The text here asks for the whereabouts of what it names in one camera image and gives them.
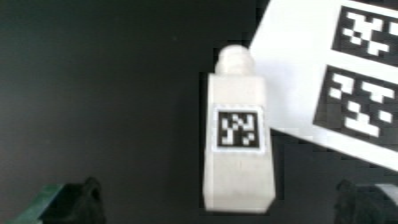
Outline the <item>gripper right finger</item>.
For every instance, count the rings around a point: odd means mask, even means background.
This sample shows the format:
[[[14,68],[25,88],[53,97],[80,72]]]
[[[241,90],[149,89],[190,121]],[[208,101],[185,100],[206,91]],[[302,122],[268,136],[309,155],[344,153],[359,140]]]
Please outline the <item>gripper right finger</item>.
[[[398,224],[398,185],[336,185],[334,224]]]

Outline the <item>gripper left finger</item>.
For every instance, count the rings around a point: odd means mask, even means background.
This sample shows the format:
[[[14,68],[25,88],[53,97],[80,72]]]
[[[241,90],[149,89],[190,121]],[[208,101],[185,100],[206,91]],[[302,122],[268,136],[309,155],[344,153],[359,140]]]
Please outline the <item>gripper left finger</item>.
[[[106,224],[97,179],[89,177],[81,183],[46,185],[5,224]]]

